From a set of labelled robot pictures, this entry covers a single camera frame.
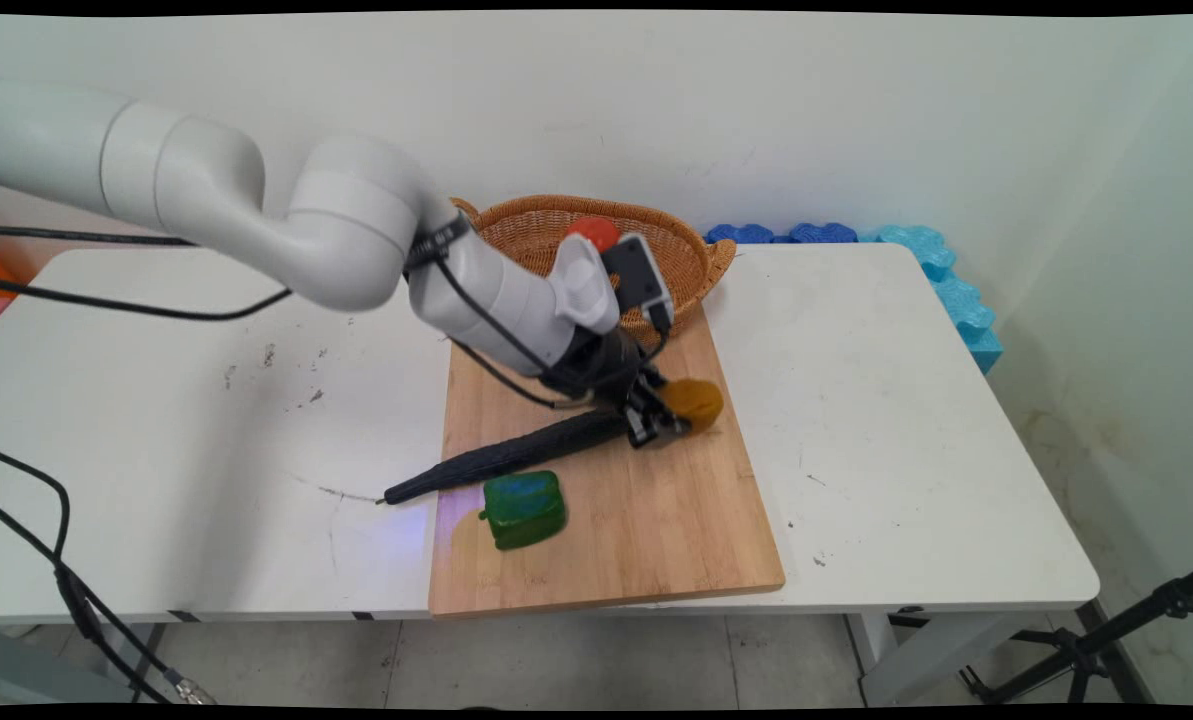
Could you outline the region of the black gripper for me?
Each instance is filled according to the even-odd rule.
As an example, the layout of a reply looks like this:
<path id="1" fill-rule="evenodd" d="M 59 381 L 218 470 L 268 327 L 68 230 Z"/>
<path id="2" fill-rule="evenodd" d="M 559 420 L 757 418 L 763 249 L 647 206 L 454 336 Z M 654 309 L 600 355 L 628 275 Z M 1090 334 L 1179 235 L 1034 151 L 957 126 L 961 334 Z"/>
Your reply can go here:
<path id="1" fill-rule="evenodd" d="M 560 393 L 552 406 L 623 411 L 633 449 L 670 445 L 690 436 L 693 424 L 665 404 L 668 379 L 654 365 L 657 354 L 657 343 L 645 348 L 623 328 L 606 334 L 576 328 L 558 364 L 544 373 L 544 387 Z"/>

